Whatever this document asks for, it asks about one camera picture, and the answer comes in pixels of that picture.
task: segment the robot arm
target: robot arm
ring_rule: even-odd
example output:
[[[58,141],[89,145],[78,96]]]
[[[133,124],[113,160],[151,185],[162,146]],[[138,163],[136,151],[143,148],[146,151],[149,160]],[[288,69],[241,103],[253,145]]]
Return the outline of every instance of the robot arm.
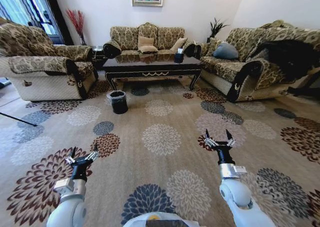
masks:
[[[235,166],[229,150],[236,141],[228,130],[226,135],[228,141],[215,141],[210,138],[206,130],[205,143],[218,153],[222,179],[219,190],[233,214],[235,225],[237,227],[275,227],[273,221],[252,198],[249,188],[237,180],[240,174],[245,174],[247,171],[245,167]]]
[[[47,227],[82,227],[86,217],[86,182],[87,167],[98,158],[98,148],[86,156],[74,159],[76,147],[65,159],[73,168],[71,178],[58,180],[54,190],[60,195],[59,206],[51,213],[46,223]]]

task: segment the carpet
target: carpet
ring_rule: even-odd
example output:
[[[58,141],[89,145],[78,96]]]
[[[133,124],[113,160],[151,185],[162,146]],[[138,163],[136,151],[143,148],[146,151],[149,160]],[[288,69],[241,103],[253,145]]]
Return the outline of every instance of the carpet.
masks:
[[[129,110],[117,115],[102,80],[86,100],[3,104],[7,87],[0,91],[1,112],[38,124],[0,116],[0,226],[44,226],[59,204],[55,182],[72,173],[64,158],[94,144],[100,154],[87,170],[85,226],[120,227],[153,211],[234,226],[206,129],[217,141],[231,132],[231,156],[248,171],[241,181],[277,226],[320,226],[318,102],[285,96],[234,104],[202,80],[189,91],[184,77],[118,84]]]

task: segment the trash can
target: trash can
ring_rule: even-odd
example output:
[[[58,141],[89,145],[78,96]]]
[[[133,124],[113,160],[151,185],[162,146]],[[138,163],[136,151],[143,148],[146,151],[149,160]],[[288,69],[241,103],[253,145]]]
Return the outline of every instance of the trash can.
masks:
[[[110,100],[113,112],[120,115],[128,111],[126,93],[123,91],[115,90],[106,95]]]

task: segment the sofa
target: sofa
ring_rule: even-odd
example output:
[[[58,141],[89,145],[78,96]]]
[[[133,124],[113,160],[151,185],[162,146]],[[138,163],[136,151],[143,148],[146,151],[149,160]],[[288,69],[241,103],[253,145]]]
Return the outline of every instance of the sofa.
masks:
[[[159,50],[158,56],[173,55],[170,48],[179,38],[185,37],[185,29],[181,27],[158,27],[152,23],[145,23],[139,27],[113,26],[110,29],[111,40],[103,45],[104,55],[113,59],[119,55],[123,59],[134,60],[135,56],[141,55],[138,51],[138,37],[154,39],[154,46]],[[193,56],[196,45],[187,41],[183,46],[183,53]]]
[[[0,76],[25,101],[86,99],[98,80],[91,59],[91,47],[53,45],[41,28],[0,25]]]
[[[267,56],[251,54],[258,45],[267,41],[299,40],[313,45],[320,51],[320,30],[309,30],[286,25],[285,27],[263,26],[261,28],[234,28],[226,42],[238,51],[238,59],[228,60],[213,57],[213,51],[223,41],[211,38],[210,43],[196,46],[198,58],[204,64],[201,77],[219,89],[231,102],[276,98],[287,93],[289,87],[299,87],[307,76],[288,80],[275,63]],[[314,66],[309,75],[319,71]]]

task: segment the dark wooden coffee table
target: dark wooden coffee table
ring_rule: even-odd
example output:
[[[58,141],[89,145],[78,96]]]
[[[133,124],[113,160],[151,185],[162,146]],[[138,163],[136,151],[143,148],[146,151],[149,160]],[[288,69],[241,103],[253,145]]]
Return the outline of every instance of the dark wooden coffee table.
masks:
[[[174,55],[119,55],[108,59],[103,65],[105,78],[113,90],[117,90],[114,79],[193,76],[189,85],[194,89],[201,75],[202,63],[194,57],[184,56],[182,63],[174,62]]]

